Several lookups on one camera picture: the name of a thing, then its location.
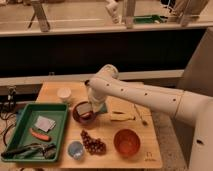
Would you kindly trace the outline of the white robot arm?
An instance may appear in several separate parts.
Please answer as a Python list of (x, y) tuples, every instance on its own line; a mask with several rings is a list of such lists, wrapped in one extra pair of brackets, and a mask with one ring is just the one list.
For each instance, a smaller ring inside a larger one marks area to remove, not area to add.
[(118, 79), (111, 64), (89, 79), (88, 98), (102, 105), (108, 96), (168, 114), (195, 128), (188, 171), (213, 171), (213, 97), (181, 89), (133, 84)]

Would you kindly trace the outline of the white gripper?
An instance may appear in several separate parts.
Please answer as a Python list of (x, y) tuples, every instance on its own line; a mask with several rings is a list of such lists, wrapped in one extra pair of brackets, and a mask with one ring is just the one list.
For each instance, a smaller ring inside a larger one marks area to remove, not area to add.
[(88, 99), (92, 103), (93, 111), (97, 113), (104, 106), (106, 95), (92, 88), (88, 88)]

